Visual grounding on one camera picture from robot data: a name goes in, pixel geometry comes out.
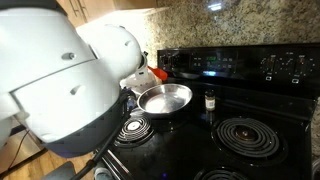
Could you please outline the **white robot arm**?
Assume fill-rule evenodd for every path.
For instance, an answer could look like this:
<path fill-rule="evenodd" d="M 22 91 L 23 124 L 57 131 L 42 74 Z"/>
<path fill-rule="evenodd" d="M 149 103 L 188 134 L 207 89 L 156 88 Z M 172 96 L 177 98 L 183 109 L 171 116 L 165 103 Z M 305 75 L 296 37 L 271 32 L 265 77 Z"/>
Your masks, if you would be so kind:
<path fill-rule="evenodd" d="M 0 0 L 0 139 L 14 120 L 59 156 L 108 145 L 144 55 L 125 28 L 83 40 L 57 0 Z"/>

